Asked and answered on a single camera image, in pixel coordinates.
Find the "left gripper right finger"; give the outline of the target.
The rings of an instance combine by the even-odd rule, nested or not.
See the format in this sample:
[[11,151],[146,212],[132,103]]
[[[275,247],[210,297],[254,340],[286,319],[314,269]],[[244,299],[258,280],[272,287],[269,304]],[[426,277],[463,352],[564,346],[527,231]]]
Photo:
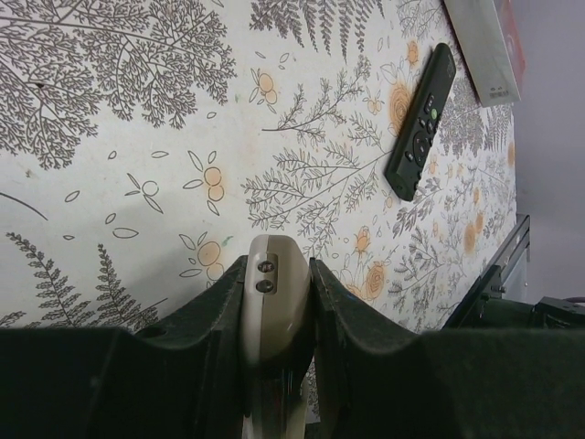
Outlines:
[[584,435],[584,329],[415,333],[310,269],[322,437]]

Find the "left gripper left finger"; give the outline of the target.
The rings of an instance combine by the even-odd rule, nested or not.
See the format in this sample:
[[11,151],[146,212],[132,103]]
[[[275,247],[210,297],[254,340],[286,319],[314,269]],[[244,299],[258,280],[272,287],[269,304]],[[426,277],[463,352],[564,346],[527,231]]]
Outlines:
[[239,438],[246,260],[136,333],[5,329],[4,438]]

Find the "white air conditioner remote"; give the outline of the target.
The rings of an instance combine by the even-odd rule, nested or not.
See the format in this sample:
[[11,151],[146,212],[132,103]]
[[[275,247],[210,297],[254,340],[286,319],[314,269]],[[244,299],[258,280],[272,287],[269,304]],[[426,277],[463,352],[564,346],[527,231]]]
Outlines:
[[244,438],[303,438],[313,334],[311,275],[295,240],[250,244],[240,309]]

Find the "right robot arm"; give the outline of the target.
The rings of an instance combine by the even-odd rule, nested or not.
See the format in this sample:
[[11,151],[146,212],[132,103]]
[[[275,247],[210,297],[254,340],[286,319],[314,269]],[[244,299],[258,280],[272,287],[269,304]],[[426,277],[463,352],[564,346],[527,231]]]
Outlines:
[[532,309],[532,327],[584,329],[584,306],[568,300],[543,297]]

